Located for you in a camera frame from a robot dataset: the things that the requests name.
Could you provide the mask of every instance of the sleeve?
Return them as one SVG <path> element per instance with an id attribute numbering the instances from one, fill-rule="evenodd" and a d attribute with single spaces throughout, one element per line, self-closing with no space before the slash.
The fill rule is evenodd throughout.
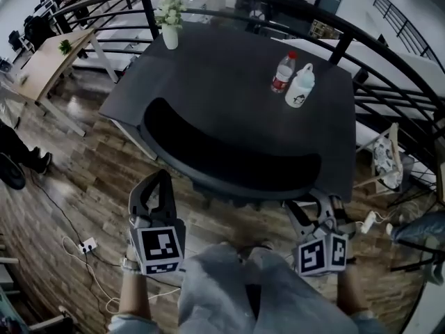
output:
<path id="1" fill-rule="evenodd" d="M 355 313 L 350 318 L 357 325 L 359 334 L 389 334 L 389 331 L 370 310 Z"/>
<path id="2" fill-rule="evenodd" d="M 133 315 L 114 315 L 108 330 L 109 334 L 161 334 L 154 321 Z"/>

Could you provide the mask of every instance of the small plant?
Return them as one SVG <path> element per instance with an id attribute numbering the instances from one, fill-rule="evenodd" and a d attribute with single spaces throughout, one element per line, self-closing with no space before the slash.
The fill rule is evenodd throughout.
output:
<path id="1" fill-rule="evenodd" d="M 69 40 L 63 40 L 60 42 L 60 45 L 58 47 L 60 49 L 60 51 L 62 52 L 62 54 L 64 56 L 66 56 L 67 54 L 69 54 L 72 50 L 72 45 L 70 43 Z"/>
<path id="2" fill-rule="evenodd" d="M 185 10 L 186 7 L 181 0 L 160 0 L 156 10 L 156 23 L 181 28 L 181 11 Z"/>

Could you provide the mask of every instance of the white vase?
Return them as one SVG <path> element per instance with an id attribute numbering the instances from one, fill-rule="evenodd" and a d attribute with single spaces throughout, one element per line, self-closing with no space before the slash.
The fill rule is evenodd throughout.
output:
<path id="1" fill-rule="evenodd" d="M 164 37 L 164 42 L 168 49 L 175 49 L 178 47 L 178 31 L 176 27 L 163 24 L 162 36 Z"/>

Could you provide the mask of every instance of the potted plant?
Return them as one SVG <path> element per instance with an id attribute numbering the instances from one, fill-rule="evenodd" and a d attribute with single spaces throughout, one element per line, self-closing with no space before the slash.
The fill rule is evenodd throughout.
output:
<path id="1" fill-rule="evenodd" d="M 60 52 L 62 52 L 62 54 L 66 56 L 71 52 L 72 45 L 69 40 L 63 40 L 60 42 L 58 48 L 60 49 Z"/>
<path id="2" fill-rule="evenodd" d="M 178 47 L 178 32 L 182 23 L 181 11 L 185 11 L 181 0 L 160 0 L 156 10 L 156 23 L 161 25 L 162 36 L 168 49 Z"/>

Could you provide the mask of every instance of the person's leg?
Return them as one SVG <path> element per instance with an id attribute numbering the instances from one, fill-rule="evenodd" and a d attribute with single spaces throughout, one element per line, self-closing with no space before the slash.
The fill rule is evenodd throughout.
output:
<path id="1" fill-rule="evenodd" d="M 234 248 L 211 246 L 184 265 L 178 305 L 180 333 L 253 332 L 254 316 Z"/>
<path id="2" fill-rule="evenodd" d="M 338 307 L 307 284 L 277 253 L 254 248 L 246 265 L 255 265 L 261 283 L 258 334 L 356 333 Z"/>
<path id="3" fill-rule="evenodd" d="M 37 173 L 43 173 L 51 161 L 50 154 L 39 158 L 36 149 L 29 151 L 15 131 L 7 125 L 0 127 L 0 139 L 2 140 L 0 152 L 9 155 L 14 162 L 31 168 Z"/>
<path id="4" fill-rule="evenodd" d="M 445 236 L 445 212 L 431 212 L 424 214 L 411 223 L 401 226 L 387 224 L 387 234 L 397 242 L 399 239 L 417 241 L 426 239 L 429 235 Z"/>

